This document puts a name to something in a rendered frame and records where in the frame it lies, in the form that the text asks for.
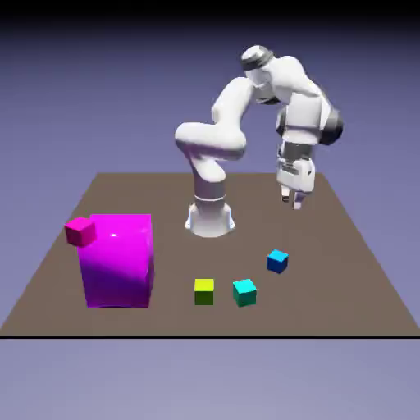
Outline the small blue cube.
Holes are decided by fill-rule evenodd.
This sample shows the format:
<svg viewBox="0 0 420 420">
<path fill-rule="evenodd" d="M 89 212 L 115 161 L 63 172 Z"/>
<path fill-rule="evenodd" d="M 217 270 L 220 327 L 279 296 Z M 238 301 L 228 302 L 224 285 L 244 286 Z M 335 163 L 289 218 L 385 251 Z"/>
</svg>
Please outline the small blue cube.
<svg viewBox="0 0 420 420">
<path fill-rule="evenodd" d="M 282 273 L 287 268 L 288 261 L 288 253 L 273 249 L 267 255 L 267 269 L 272 272 Z"/>
</svg>

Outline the small teal cube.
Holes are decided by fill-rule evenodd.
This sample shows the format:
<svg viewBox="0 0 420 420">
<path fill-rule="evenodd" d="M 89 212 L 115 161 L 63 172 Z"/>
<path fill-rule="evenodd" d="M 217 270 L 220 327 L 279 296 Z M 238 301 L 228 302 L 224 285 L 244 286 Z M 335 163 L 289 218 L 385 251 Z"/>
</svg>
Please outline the small teal cube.
<svg viewBox="0 0 420 420">
<path fill-rule="evenodd" d="M 257 288 L 251 279 L 234 281 L 233 298 L 239 307 L 256 304 Z"/>
</svg>

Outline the small yellow cube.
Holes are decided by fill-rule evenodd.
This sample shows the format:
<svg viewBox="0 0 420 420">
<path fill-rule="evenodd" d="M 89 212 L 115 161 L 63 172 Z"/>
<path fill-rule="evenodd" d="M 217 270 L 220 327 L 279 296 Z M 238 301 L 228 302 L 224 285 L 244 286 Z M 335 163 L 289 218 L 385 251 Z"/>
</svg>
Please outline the small yellow cube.
<svg viewBox="0 0 420 420">
<path fill-rule="evenodd" d="M 213 305 L 214 303 L 214 280 L 195 279 L 194 280 L 194 304 Z"/>
</svg>

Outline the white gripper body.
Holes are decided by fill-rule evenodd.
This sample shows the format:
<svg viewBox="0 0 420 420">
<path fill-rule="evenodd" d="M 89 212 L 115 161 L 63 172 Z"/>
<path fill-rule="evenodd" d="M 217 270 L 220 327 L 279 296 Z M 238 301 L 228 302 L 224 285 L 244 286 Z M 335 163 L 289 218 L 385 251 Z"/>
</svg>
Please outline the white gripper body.
<svg viewBox="0 0 420 420">
<path fill-rule="evenodd" d="M 310 194 L 315 185 L 315 165 L 311 158 L 300 158 L 288 162 L 285 158 L 277 159 L 276 180 L 294 191 Z"/>
</svg>

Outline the small pink cube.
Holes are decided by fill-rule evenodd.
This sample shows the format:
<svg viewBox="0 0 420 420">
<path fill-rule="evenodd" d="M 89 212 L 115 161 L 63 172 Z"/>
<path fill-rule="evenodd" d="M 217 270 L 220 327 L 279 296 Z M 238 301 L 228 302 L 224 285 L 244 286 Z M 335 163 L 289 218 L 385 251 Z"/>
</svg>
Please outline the small pink cube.
<svg viewBox="0 0 420 420">
<path fill-rule="evenodd" d="M 96 228 L 92 221 L 85 217 L 77 217 L 65 224 L 66 241 L 76 247 L 84 247 L 95 241 Z"/>
</svg>

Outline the large magenta box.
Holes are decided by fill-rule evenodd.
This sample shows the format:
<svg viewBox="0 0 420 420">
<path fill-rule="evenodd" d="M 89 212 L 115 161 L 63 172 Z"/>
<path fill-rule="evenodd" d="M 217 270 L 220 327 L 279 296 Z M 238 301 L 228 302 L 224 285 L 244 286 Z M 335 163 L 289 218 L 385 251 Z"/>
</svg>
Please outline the large magenta box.
<svg viewBox="0 0 420 420">
<path fill-rule="evenodd" d="M 147 308 L 153 289 L 149 214 L 93 214 L 97 238 L 78 249 L 88 308 Z"/>
</svg>

